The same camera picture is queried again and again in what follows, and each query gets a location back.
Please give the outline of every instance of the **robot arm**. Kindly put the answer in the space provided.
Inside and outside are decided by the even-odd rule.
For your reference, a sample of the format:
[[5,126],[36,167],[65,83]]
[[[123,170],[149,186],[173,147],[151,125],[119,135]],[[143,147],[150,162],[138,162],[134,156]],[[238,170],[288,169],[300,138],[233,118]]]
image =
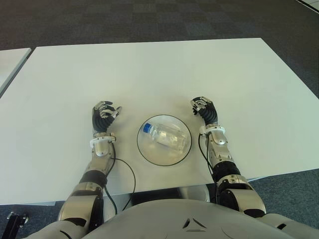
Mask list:
[[205,126],[200,128],[200,135],[206,137],[208,160],[220,195],[219,204],[255,218],[262,217],[266,213],[265,205],[240,174],[228,150],[225,129],[218,124],[214,104],[206,97],[197,97],[191,101],[191,105],[194,114],[200,114],[205,121]]
[[102,101],[92,109],[93,139],[90,141],[92,160],[79,184],[63,204],[58,221],[28,238],[79,239],[104,222],[103,188],[115,161],[113,143],[116,140],[112,133],[107,135],[107,128],[122,109],[122,107],[114,109],[111,104]]

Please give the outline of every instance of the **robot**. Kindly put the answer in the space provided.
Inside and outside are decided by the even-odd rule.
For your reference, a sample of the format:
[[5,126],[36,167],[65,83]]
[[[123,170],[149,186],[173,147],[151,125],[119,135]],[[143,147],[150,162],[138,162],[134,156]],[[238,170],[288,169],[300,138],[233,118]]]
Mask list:
[[319,230],[278,214],[267,214],[257,192],[240,174],[218,124],[211,100],[191,101],[194,114],[205,121],[199,137],[206,137],[203,153],[216,185],[215,203],[167,199],[135,205],[108,221],[103,220],[103,189],[116,155],[114,134],[107,128],[121,112],[112,103],[97,103],[92,110],[92,160],[65,201],[58,220],[28,239],[314,239]]

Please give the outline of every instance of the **blue bottle cap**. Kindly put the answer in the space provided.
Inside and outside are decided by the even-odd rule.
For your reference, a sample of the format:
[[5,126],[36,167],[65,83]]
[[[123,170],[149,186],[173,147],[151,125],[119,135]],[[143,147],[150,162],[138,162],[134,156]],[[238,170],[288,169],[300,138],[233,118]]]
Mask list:
[[152,125],[150,123],[146,123],[143,128],[143,132],[148,133]]

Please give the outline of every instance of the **black rim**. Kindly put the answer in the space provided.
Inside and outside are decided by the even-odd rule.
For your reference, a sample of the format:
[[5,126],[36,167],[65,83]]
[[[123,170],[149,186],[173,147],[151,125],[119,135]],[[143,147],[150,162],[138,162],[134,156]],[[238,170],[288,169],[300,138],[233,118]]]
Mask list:
[[[187,128],[187,130],[188,130],[188,132],[189,132],[189,134],[190,134],[190,147],[189,147],[189,150],[188,150],[187,154],[185,155],[185,157],[182,158],[182,159],[181,159],[179,162],[177,162],[177,163],[170,164],[170,165],[160,165],[160,164],[156,164],[156,163],[153,163],[153,162],[149,161],[149,160],[142,154],[142,152],[140,151],[139,144],[138,144],[138,138],[139,138],[139,133],[140,133],[140,131],[141,131],[141,128],[143,127],[143,125],[144,125],[147,121],[149,121],[150,119],[152,119],[152,118],[154,118],[154,117],[157,117],[157,116],[170,116],[170,117],[173,117],[173,118],[175,118],[175,119],[178,119],[179,121],[181,121],[181,122],[186,126],[186,128]],[[139,131],[138,131],[138,135],[137,135],[137,137],[136,137],[136,144],[137,144],[137,146],[138,146],[138,149],[139,149],[139,152],[140,152],[141,156],[143,156],[143,158],[146,159],[147,162],[150,162],[151,164],[154,164],[154,165],[157,165],[157,166],[168,167],[168,166],[172,166],[172,165],[175,165],[175,164],[178,164],[178,163],[182,162],[182,161],[188,156],[188,154],[189,154],[189,152],[190,152],[190,149],[191,149],[191,146],[192,146],[192,144],[193,144],[193,140],[192,140],[192,137],[191,137],[191,133],[190,133],[189,128],[187,127],[187,125],[186,125],[182,120],[180,120],[179,118],[177,118],[177,117],[175,117],[175,116],[171,116],[171,115],[156,115],[156,116],[152,116],[152,117],[148,118],[148,119],[147,119],[146,121],[144,121],[144,123],[141,125],[141,127],[139,128]]]

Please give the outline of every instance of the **another table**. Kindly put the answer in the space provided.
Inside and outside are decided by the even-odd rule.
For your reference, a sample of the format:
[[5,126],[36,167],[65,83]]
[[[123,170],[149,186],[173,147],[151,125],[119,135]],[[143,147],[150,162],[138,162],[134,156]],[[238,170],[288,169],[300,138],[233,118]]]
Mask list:
[[30,48],[0,51],[0,97],[30,52]]
[[[0,100],[0,204],[65,200],[91,160],[92,107],[123,110],[108,132],[136,191],[210,183],[189,101],[214,101],[247,178],[319,167],[319,100],[260,38],[37,47]],[[151,116],[189,127],[192,148],[168,167],[146,161],[137,132]],[[122,162],[111,194],[133,189]]]

